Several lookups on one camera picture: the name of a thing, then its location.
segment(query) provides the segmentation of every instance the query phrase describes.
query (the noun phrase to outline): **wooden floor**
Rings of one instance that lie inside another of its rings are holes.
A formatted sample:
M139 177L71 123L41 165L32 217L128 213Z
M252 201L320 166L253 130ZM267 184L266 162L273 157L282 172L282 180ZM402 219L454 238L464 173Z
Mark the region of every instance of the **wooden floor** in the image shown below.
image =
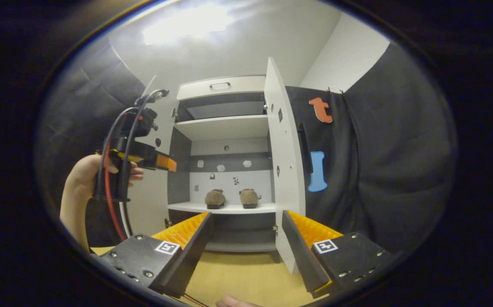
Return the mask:
M101 255L111 248L92 249ZM264 307L294 307L315 301L299 273L290 274L282 261L276 264L268 253L204 252L186 293L213 307L227 293ZM184 297L180 300L194 305Z

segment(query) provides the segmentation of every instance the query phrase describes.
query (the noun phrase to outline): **white sticker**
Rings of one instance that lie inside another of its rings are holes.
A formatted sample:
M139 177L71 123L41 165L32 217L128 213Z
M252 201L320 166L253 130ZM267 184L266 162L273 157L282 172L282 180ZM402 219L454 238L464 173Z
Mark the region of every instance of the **white sticker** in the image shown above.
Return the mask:
M315 242L314 247L317 249L318 253L326 253L338 249L332 240Z
M155 248L155 251L166 253L167 255L174 255L179 248L179 244L163 241L158 247Z

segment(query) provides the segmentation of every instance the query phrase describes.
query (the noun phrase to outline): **brown shoe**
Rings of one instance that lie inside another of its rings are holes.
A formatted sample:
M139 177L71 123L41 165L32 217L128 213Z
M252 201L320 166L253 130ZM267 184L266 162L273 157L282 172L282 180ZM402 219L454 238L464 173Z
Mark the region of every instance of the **brown shoe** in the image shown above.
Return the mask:
M239 192L241 196L242 207L245 209L256 208L258 206L258 194L252 188L245 188Z
M208 209L219 209L225 204L225 196L223 196L223 190L215 189L207 193L205 197L205 204Z

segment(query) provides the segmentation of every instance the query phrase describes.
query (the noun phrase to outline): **drawer handle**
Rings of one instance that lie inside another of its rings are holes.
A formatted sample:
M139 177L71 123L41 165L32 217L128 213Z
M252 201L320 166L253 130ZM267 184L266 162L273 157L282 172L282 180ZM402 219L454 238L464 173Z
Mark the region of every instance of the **drawer handle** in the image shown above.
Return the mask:
M229 83L229 82L221 82L221 83L214 83L214 84L211 84L211 85L210 85L210 89L211 89L211 90L213 90L213 89L214 89L214 88L213 88L213 86L214 86L214 85L219 85L219 84L227 84L227 86L231 86L231 83Z

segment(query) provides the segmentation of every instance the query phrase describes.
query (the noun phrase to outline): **red cable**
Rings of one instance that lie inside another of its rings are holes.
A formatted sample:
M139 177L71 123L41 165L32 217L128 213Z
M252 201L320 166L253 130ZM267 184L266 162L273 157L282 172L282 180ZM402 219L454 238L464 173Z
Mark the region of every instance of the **red cable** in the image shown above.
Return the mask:
M104 154L104 185L106 185L106 200L108 201L108 209L114 222L114 227L118 231L121 241L125 241L125 235L121 231L121 227L118 224L118 218L115 215L114 202L112 201L112 191L110 190L110 173L108 172L108 161L110 160L110 141L106 147L106 153Z

